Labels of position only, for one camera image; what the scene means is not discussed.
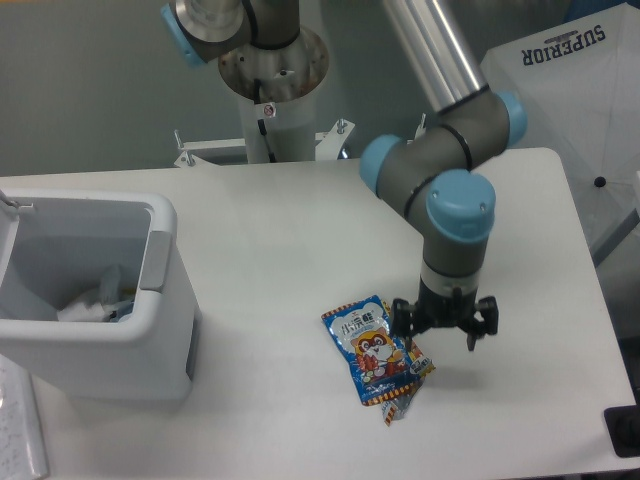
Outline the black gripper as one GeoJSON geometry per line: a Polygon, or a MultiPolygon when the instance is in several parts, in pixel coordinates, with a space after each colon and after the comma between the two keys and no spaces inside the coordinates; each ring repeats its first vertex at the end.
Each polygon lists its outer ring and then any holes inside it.
{"type": "Polygon", "coordinates": [[[395,298],[392,303],[390,335],[400,338],[407,352],[412,349],[415,331],[432,328],[459,328],[467,334],[467,348],[475,350],[478,340],[498,333],[499,309],[494,296],[481,298],[477,290],[439,295],[420,281],[417,303],[395,298]]]}

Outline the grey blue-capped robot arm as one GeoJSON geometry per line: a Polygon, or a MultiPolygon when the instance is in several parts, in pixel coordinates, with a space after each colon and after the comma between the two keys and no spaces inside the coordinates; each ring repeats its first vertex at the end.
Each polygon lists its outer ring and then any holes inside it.
{"type": "MultiPolygon", "coordinates": [[[[380,136],[360,158],[362,181],[423,239],[418,298],[393,301],[391,333],[410,343],[457,328],[474,346],[499,321],[496,300],[477,294],[496,203],[477,168],[523,137],[527,116],[515,96],[489,88],[445,2],[384,8],[439,119],[412,141],[380,136]]],[[[290,122],[286,109],[317,90],[328,54],[302,26],[298,2],[171,1],[161,16],[185,60],[216,62],[246,106],[250,162],[314,157],[314,130],[290,122]]]]}

